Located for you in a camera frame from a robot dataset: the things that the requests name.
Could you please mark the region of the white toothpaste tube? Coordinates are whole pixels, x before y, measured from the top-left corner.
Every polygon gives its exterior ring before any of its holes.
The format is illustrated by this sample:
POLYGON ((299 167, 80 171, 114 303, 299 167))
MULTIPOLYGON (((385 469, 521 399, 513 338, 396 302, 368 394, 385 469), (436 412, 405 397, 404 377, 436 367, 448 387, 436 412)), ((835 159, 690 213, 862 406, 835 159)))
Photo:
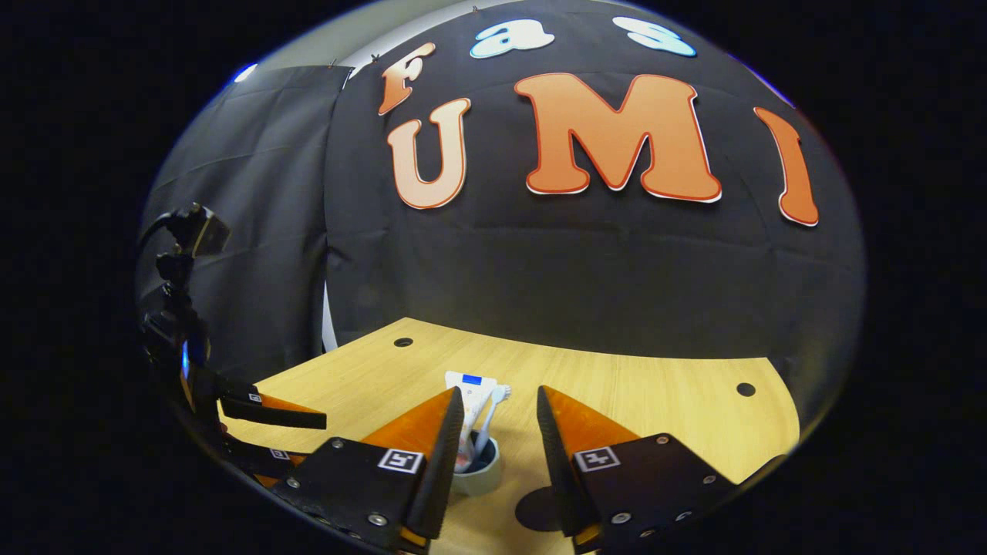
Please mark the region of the white toothpaste tube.
POLYGON ((462 395, 464 418, 454 466, 454 472, 461 474, 470 468, 475 457, 475 446, 471 439, 473 426, 483 407, 490 400, 491 393, 498 386, 498 382, 491 377, 465 375, 462 372, 448 370, 445 372, 445 383, 447 388, 458 387, 462 395))

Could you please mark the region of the dark brown round coaster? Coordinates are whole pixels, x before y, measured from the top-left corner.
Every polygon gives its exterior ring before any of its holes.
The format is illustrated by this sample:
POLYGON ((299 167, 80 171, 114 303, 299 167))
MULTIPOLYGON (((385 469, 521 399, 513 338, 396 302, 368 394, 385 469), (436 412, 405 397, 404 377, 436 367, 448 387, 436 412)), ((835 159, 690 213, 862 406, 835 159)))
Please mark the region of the dark brown round coaster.
POLYGON ((550 487, 533 489, 522 496, 516 503, 514 516, 522 527, 536 533, 561 532, 556 499, 550 487))

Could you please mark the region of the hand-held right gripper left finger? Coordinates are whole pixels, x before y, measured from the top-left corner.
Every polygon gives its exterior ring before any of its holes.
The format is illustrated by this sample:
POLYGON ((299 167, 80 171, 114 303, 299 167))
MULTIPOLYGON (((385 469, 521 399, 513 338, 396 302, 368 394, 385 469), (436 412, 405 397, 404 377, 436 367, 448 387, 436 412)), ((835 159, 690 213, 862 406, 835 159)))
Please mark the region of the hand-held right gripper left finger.
POLYGON ((440 537, 464 402, 431 397, 365 439, 330 438, 271 491, 341 538, 346 553, 425 553, 440 537))

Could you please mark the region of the light wooden desktop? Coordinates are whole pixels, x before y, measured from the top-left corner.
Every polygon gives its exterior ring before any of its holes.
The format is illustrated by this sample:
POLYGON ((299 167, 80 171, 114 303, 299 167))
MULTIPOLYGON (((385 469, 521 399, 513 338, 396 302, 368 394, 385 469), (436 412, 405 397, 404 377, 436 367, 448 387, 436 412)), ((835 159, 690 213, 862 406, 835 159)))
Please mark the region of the light wooden desktop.
POLYGON ((500 487, 454 496, 429 555, 565 555, 561 533, 521 526, 521 497, 549 483, 536 417, 550 386, 639 436, 669 432, 738 483, 800 441, 790 391, 767 358, 644 358, 565 350, 403 318, 359 340, 261 380, 261 393, 324 412, 324 431, 224 418, 237 439, 313 451, 332 436, 363 439, 441 393, 447 372, 493 377, 511 397, 491 435, 504 458, 500 487))

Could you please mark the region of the pale blue cup wooden handle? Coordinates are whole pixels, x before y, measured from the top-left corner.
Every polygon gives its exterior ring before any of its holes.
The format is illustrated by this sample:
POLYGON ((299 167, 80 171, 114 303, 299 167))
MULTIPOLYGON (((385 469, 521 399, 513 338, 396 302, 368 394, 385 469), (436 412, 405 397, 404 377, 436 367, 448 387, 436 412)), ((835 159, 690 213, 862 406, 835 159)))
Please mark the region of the pale blue cup wooden handle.
POLYGON ((451 494, 483 496, 500 487, 504 473, 504 458, 494 438, 487 440, 483 450, 476 450, 466 472, 454 473, 451 494))

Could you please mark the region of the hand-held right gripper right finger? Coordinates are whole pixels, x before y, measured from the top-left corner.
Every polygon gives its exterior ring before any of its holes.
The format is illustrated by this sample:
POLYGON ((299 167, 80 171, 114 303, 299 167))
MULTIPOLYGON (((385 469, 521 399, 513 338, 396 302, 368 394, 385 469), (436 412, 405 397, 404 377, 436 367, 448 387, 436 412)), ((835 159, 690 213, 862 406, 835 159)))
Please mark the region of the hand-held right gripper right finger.
POLYGON ((738 486, 671 433, 640 436, 550 386, 537 419, 558 523, 575 553, 654 553, 738 486))

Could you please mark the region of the white toothbrush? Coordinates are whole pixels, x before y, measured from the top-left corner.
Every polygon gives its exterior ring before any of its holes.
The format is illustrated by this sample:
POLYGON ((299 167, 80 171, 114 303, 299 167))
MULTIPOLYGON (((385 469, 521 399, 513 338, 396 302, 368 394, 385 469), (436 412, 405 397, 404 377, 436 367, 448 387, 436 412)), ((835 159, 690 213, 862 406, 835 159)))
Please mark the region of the white toothbrush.
POLYGON ((490 441, 491 422, 494 419, 494 415, 496 415, 497 407, 500 406, 500 404, 505 400, 508 400, 510 395, 511 387, 507 384, 500 384, 497 387, 494 387, 493 392, 491 392, 490 410, 487 412, 482 428, 480 428, 480 431, 478 432, 476 442, 473 443, 473 460, 467 468, 468 471, 475 471, 479 468, 483 451, 486 449, 487 443, 490 441))

